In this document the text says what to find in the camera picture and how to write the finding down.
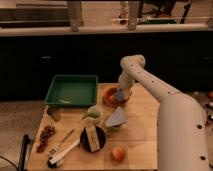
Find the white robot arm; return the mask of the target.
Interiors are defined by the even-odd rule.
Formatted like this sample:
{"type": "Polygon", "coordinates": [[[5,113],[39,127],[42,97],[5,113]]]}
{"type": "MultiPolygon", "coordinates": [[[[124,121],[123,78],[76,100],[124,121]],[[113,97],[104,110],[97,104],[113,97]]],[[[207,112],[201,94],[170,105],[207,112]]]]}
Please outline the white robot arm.
{"type": "Polygon", "coordinates": [[[158,102],[157,170],[210,171],[206,113],[191,96],[144,69],[143,55],[123,57],[119,89],[130,96],[137,80],[158,102]]]}

